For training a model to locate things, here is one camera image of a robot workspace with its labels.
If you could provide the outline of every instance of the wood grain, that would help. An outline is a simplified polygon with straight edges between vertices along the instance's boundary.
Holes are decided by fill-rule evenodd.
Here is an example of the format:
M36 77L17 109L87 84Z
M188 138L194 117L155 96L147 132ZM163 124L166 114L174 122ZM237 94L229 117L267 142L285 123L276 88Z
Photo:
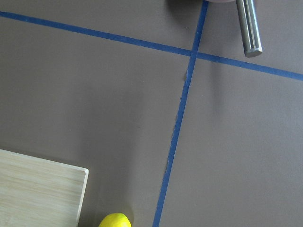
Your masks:
M88 173L0 150L0 226L76 227Z

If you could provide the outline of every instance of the silver cylinder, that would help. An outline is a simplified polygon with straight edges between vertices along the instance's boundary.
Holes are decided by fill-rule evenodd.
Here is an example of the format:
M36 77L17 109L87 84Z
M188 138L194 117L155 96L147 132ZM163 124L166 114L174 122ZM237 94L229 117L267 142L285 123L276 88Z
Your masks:
M253 0L236 0L245 56L262 54L262 45Z

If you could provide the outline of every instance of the yellow ball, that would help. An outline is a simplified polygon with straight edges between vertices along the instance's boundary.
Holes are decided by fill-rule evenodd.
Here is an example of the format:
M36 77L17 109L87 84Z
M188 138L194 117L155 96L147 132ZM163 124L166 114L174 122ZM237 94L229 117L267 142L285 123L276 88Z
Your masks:
M132 225L124 214L114 213L107 215L99 227L132 227Z

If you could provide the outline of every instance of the blue tape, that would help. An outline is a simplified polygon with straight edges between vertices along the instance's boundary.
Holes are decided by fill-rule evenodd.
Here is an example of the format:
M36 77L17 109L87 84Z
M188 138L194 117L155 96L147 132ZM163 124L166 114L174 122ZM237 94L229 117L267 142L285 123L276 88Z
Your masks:
M173 46L168 46L168 45L163 45L163 44L158 44L158 43L153 43L153 42L148 42L140 39L134 39L122 35L115 35L107 32L100 32L88 28L83 28L83 27L78 27L78 26L73 26L73 25L67 25L59 22L54 22L50 20L44 20L44 19L39 19L35 17L28 17L28 16L23 16L20 14L15 14L15 13L9 13L9 12L0 12L0 17L5 17L5 18L10 18L13 20L20 20L32 24L37 24L37 25L44 25L47 27L53 27L53 28L58 28L70 32L76 32L76 33L81 33L85 35L90 35L90 36L95 36L95 37L100 37L104 39L109 39L113 41L119 41L127 44L133 44L137 46L143 46L155 50L160 50L160 51L166 51L170 53L176 53L176 54L181 54L185 56L190 56L191 51L182 49L182 48L177 48Z
M197 52L198 52L201 35L202 35L202 30L203 30L203 26L204 26L204 22L205 22L207 6L208 6L208 1L203 1L201 13L200 13L200 17L199 17L199 21L198 21L198 25L197 25L196 35L195 35L195 39L194 39L194 43L193 43L192 53L190 55L190 59L189 59L189 63L188 63L187 78L186 78L186 81L184 83L183 90L182 90L182 96L181 96L181 101L180 101L180 105L179 105L179 109L178 109L175 128L174 128L173 136L172 136L171 143L170 143L166 171L163 176L162 186L160 189L160 195L159 195L152 227L159 227L159 224L160 224L160 219L161 219L161 215L162 215L162 211L163 211L167 187L169 185L170 173L172 170L173 161L174 161L174 157L175 157L175 153L176 153L178 138L179 138L179 134L180 134L181 124L182 124L187 96L188 96L188 92L189 92L189 87L190 87L190 83L191 83L191 79L192 79L192 75L193 75L193 71L194 71L194 67L195 67Z
M219 57L207 53L198 53L197 58L203 59L203 60L208 60L208 61L213 61L217 63L222 63L226 65L232 65L232 66L237 66L240 68L245 68L249 70L255 70L259 72L265 72L265 73L270 73L274 75L278 75L281 77L287 77L287 78L292 78L292 79L298 79L298 80L303 80L303 74L300 73L295 73L295 72L289 72L285 70L279 70L263 65L257 65L253 63L248 63L244 61L238 61L234 59L229 59L229 58L224 58L224 57Z

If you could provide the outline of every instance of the metal handle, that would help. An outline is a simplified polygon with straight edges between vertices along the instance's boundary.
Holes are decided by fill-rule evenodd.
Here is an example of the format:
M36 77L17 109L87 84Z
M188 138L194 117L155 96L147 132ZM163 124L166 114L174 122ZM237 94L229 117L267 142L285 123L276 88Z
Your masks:
M245 56L262 54L262 46L253 0L236 0Z

